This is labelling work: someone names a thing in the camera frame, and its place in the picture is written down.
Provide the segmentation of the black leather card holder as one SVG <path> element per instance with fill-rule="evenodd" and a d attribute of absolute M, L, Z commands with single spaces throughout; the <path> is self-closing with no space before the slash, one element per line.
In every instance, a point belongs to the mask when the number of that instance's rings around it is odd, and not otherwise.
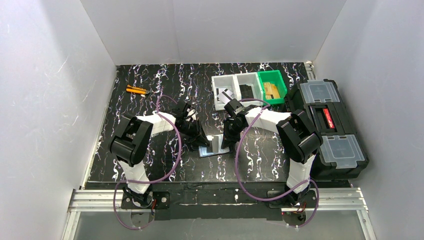
<path fill-rule="evenodd" d="M 198 147 L 198 153 L 200 158 L 225 155 L 233 152 L 233 150 L 229 147 L 222 148 L 222 143 L 224 140 L 224 135 L 222 133 L 215 135 L 207 135 L 206 137 L 209 140 L 209 146 Z"/>

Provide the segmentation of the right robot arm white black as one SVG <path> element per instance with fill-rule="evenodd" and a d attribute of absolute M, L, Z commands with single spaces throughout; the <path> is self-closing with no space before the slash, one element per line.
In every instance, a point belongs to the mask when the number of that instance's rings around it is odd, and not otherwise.
<path fill-rule="evenodd" d="M 244 187 L 240 175 L 237 182 L 241 189 L 251 198 L 261 202 L 276 201 L 290 196 L 299 200 L 309 191 L 312 182 L 310 172 L 317 151 L 324 143 L 322 135 L 312 123 L 307 113 L 301 109 L 294 112 L 277 112 L 265 106 L 243 106 L 237 99 L 224 100 L 224 109 L 229 116 L 224 120 L 221 147 L 229 148 L 238 144 L 236 154 L 240 154 L 241 145 L 250 128 L 260 128 L 277 133 L 285 154 L 290 159 L 289 175 L 285 192 L 271 197 L 260 198 L 252 195 Z"/>

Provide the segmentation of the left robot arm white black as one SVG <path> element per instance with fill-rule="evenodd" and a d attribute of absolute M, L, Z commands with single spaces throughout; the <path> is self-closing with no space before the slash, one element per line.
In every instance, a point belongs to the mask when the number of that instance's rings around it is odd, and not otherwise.
<path fill-rule="evenodd" d="M 124 116 L 113 135 L 109 151 L 122 167 L 128 188 L 136 194 L 144 194 L 152 181 L 147 177 L 143 158 L 151 135 L 175 131 L 178 148 L 183 142 L 192 147 L 209 147 L 196 111 L 189 102 L 180 100 L 170 113 L 157 111 L 147 116 Z"/>

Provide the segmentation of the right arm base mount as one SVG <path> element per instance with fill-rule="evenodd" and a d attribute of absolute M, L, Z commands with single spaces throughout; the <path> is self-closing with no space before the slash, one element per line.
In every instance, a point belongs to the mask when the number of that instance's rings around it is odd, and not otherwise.
<path fill-rule="evenodd" d="M 285 197 L 269 201 L 271 209 L 281 209 L 283 221 L 287 227 L 299 229 L 305 227 L 315 217 L 319 208 L 320 193 L 316 189 L 302 192 L 300 197 L 290 193 Z"/>

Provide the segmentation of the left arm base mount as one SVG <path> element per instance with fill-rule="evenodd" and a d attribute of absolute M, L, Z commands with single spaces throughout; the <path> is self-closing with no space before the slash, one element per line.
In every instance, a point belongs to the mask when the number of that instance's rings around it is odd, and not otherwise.
<path fill-rule="evenodd" d="M 125 188 L 119 208 L 130 212 L 134 228 L 141 228 L 141 217 L 147 217 L 147 223 L 150 224 L 155 220 L 157 210 L 167 210 L 169 206 L 170 194 L 168 192 L 147 190 L 141 194 Z"/>

